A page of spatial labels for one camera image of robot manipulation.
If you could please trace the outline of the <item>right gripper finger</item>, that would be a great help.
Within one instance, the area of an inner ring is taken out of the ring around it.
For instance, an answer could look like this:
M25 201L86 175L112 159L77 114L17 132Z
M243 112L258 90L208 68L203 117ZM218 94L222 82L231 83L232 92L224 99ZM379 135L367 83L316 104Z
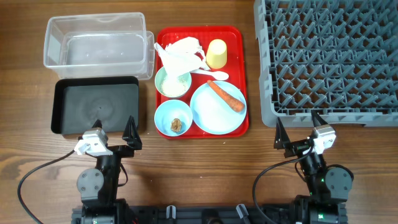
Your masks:
M325 125L325 120L314 110L311 111L312 122L314 127Z
M290 139L280 118L277 118L274 149L285 149L290 144Z

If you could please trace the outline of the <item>small light blue bowl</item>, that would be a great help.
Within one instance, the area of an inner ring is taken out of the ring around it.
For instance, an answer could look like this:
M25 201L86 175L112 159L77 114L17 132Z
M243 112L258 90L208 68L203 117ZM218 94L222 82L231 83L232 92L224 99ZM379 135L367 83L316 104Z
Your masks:
M173 120L181 123L180 131L172 131ZM193 123L190 107L180 100L167 100L155 111L154 123L158 131L168 137L177 137L185 134Z

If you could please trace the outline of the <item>brown mushroom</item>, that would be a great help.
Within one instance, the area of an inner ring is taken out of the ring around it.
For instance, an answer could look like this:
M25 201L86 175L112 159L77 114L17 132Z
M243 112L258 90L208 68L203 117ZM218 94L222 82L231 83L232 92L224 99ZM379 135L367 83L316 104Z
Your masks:
M179 133L182 130L182 122L178 118L173 119L170 129L174 133Z

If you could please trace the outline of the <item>orange carrot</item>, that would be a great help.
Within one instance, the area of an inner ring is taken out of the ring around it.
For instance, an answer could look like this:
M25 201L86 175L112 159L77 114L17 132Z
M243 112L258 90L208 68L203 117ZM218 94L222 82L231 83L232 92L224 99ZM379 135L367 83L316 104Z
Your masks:
M239 113L244 109L241 101L224 91L214 81L208 80L207 84L233 111Z

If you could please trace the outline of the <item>white rice pile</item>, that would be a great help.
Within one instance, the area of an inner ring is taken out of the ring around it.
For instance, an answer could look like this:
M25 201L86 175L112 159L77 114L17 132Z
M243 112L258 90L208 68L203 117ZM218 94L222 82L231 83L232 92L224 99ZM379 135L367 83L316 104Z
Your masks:
M166 76L160 84L160 90L168 97L182 96L188 90L188 82L183 76Z

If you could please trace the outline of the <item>green bowl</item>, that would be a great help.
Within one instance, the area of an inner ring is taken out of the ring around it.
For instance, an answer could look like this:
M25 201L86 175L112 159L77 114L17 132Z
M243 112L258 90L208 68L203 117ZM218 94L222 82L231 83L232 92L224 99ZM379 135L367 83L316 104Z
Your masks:
M157 91L171 99L184 96L192 84L191 73L184 73L178 77L171 77L164 67L161 67L155 75L155 87Z

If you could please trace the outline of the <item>light blue plate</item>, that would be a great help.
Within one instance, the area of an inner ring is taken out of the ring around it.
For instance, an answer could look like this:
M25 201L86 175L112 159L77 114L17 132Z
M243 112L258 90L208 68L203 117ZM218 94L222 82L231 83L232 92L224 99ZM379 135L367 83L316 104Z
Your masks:
M190 100L193 120L204 132L215 135L229 134L238 129L246 118L246 99L233 84L224 81L215 83L241 101L244 109L239 113L233 111L207 83L204 83L195 90Z

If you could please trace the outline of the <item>white plastic spoon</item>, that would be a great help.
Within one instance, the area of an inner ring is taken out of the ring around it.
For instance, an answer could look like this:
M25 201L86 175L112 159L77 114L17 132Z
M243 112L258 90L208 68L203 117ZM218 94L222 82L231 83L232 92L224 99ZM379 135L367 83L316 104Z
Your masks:
M222 71L211 72L211 71L207 71L207 70L196 69L196 70L192 70L191 73L196 73L196 74L201 74L201 75L209 75L209 76L212 76L215 80L219 80L219 81L225 81L229 78L229 75L226 72L222 72Z

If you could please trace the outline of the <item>white napkin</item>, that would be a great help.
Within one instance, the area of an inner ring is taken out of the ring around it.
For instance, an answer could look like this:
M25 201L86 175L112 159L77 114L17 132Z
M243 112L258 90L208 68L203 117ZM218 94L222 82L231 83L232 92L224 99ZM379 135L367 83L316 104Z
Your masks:
M179 77L199 68L210 70L205 52L199 40L194 37L180 39L165 48L155 43L154 48L168 76Z

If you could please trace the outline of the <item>yellow plastic cup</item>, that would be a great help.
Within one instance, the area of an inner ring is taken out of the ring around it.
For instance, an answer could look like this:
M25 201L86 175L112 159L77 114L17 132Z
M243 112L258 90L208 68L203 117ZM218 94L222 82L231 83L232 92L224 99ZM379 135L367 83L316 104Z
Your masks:
M212 69L223 68L228 59L227 45L221 39L214 39L210 42L206 53L206 63Z

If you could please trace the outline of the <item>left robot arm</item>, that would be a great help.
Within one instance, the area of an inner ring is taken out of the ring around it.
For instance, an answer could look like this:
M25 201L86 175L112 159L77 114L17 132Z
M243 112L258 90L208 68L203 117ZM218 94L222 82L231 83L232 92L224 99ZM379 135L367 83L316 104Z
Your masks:
M72 223L138 223L138 217L124 199L117 198L120 172L125 171L121 160L133 157L142 149L134 118L129 117L122 139L124 145L109 146L108 137L98 119L93 127L78 138L74 151L96 159L92 169L84 170L76 186L81 194L82 208L72 213Z

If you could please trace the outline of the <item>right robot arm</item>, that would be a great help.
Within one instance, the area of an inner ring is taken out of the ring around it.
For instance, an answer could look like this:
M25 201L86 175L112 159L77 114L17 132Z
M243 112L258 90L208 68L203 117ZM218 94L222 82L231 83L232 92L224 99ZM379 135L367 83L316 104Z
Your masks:
M312 111L313 130L306 139L291 141L281 119L276 123L274 147L295 157L310 195L298 195L289 205L289 223L347 223L345 203L354 174L345 166L328 165L323 157L336 139L335 129Z

